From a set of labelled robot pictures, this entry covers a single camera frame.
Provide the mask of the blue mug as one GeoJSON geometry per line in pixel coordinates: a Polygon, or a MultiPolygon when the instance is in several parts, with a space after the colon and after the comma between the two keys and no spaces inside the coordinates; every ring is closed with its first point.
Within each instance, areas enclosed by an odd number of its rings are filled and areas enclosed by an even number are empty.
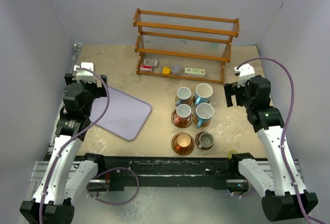
{"type": "Polygon", "coordinates": [[[201,103],[206,103],[210,100],[213,94],[213,88],[207,83],[200,83],[195,89],[195,106],[201,103]]]}
{"type": "Polygon", "coordinates": [[[203,124],[211,120],[214,108],[209,103],[201,103],[196,107],[196,127],[199,129],[203,124]]]}

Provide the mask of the grey cup with blue handle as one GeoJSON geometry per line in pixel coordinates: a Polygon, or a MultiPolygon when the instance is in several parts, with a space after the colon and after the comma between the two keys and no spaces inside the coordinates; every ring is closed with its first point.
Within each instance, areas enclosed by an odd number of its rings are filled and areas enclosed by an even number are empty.
{"type": "Polygon", "coordinates": [[[188,99],[191,97],[191,90],[187,87],[180,87],[177,90],[177,95],[181,99],[188,99]]]}

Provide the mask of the copper cup with red handle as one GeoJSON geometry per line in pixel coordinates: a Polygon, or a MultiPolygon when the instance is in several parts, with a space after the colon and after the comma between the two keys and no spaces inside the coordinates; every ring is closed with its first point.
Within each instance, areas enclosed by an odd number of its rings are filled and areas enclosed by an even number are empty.
{"type": "Polygon", "coordinates": [[[177,135],[173,140],[173,148],[176,152],[187,153],[192,148],[190,136],[186,133],[177,135]]]}

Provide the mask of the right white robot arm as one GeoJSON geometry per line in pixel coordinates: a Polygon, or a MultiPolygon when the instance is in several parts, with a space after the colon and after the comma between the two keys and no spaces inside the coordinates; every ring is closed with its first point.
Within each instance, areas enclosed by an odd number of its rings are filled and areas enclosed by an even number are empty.
{"type": "Polygon", "coordinates": [[[308,218],[318,204],[315,193],[308,192],[302,181],[284,134],[285,124],[280,111],[271,106],[271,84],[260,75],[251,77],[244,84],[225,84],[224,92],[228,107],[246,109],[247,119],[260,139],[271,169],[268,176],[249,153],[232,155],[230,174],[245,177],[261,197],[261,205],[269,221],[308,218]]]}

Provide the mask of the brown ringed wooden saucer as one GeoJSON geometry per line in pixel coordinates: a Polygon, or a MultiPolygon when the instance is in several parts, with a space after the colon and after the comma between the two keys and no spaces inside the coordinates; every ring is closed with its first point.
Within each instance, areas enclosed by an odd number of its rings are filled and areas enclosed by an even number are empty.
{"type": "Polygon", "coordinates": [[[178,128],[186,128],[186,127],[189,127],[190,125],[191,125],[191,123],[192,123],[192,121],[193,121],[193,116],[192,116],[192,114],[188,117],[188,119],[186,120],[186,121],[184,121],[184,122],[178,122],[178,123],[176,123],[175,122],[175,118],[177,117],[177,114],[176,114],[176,110],[174,110],[174,111],[172,111],[172,113],[171,113],[171,121],[172,121],[172,123],[176,126],[176,127],[178,127],[178,128]]]}

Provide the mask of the grey cup with orange handle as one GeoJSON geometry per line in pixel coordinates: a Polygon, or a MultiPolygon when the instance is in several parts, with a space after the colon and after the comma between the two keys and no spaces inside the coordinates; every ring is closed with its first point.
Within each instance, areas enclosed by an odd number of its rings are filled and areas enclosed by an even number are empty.
{"type": "Polygon", "coordinates": [[[174,118],[174,123],[184,123],[188,120],[191,115],[191,108],[187,104],[180,104],[176,108],[176,117],[174,118]]]}

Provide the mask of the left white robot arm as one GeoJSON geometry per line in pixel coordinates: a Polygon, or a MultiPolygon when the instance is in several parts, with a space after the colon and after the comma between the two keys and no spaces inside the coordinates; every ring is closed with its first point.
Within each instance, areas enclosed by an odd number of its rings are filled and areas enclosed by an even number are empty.
{"type": "Polygon", "coordinates": [[[95,125],[90,120],[93,101],[109,98],[107,76],[88,73],[66,74],[63,108],[55,131],[54,149],[39,187],[31,200],[23,201],[20,213],[28,223],[71,223],[75,201],[89,181],[106,173],[104,157],[86,154],[72,172],[73,162],[86,131],[95,125]],[[97,86],[97,79],[102,86],[97,86]]]}

